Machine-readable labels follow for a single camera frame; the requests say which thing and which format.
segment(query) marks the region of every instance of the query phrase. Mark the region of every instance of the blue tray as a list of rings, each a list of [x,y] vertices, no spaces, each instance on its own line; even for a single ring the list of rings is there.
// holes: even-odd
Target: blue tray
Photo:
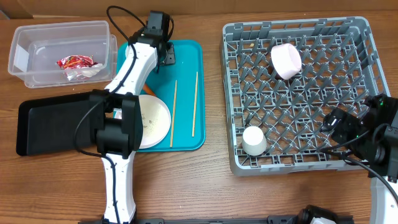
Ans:
[[[174,44],[175,65],[161,66],[158,74],[151,72],[146,83],[156,96],[167,105],[173,116],[174,88],[175,81],[178,81],[173,147],[170,148],[170,128],[163,141],[148,149],[140,149],[139,152],[191,151],[200,148],[205,142],[205,81],[201,46],[193,40],[172,40],[171,42]],[[119,72],[126,59],[126,47],[127,43],[124,43],[119,48],[116,73]],[[197,72],[197,114],[195,137],[192,137],[193,103]]]

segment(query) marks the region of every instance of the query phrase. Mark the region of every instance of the plastic box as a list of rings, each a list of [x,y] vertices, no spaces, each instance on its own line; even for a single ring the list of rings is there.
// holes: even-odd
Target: plastic box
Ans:
[[[271,48],[284,43],[294,45],[303,62],[290,80],[275,78],[271,66]],[[336,144],[320,132],[332,109],[362,116],[367,95],[390,95],[365,18],[226,24],[221,62],[229,164],[235,175],[361,169],[317,149]],[[242,149],[248,126],[260,127],[266,136],[267,148],[259,156]]]
[[[18,27],[12,40],[8,72],[29,88],[102,82],[115,76],[118,46],[106,21],[66,22]],[[84,80],[68,80],[57,61],[70,55],[93,56],[102,67]]]

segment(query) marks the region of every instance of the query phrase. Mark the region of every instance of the wooden tabletop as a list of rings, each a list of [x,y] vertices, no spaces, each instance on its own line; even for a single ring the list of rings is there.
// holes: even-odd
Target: wooden tabletop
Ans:
[[[193,39],[203,48],[206,141],[193,152],[140,153],[134,161],[134,200],[138,218],[251,218],[298,214],[308,204],[354,215],[369,223],[367,172],[317,171],[289,175],[236,177],[229,169],[221,31],[229,22],[364,16],[370,22],[391,95],[398,97],[397,11],[300,12],[175,16],[173,39]],[[76,223],[99,219],[105,209],[100,159],[75,151],[20,157],[16,154],[17,114],[25,100],[60,96],[107,83],[30,89],[7,72],[11,40],[18,26],[101,18],[0,21],[0,223]],[[133,34],[131,17],[115,21]],[[111,33],[124,42],[117,30]]]

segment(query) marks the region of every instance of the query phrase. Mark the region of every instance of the red candy wrapper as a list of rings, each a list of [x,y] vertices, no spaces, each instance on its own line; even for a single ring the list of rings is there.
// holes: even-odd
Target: red candy wrapper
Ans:
[[[87,80],[93,75],[97,74],[100,69],[77,72],[73,71],[75,68],[90,68],[90,67],[101,67],[101,63],[96,63],[93,61],[93,56],[83,56],[83,55],[71,55],[69,57],[63,58],[57,62],[59,67],[63,70],[68,70],[65,72],[68,80]]]

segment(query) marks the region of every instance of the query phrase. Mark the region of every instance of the white cup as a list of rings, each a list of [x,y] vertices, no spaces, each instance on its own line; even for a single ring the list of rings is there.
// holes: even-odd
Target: white cup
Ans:
[[[292,44],[281,44],[271,49],[272,64],[284,80],[292,78],[301,70],[301,57]]]
[[[252,156],[261,155],[267,147],[266,137],[262,133],[261,128],[251,126],[243,131],[243,150]]]

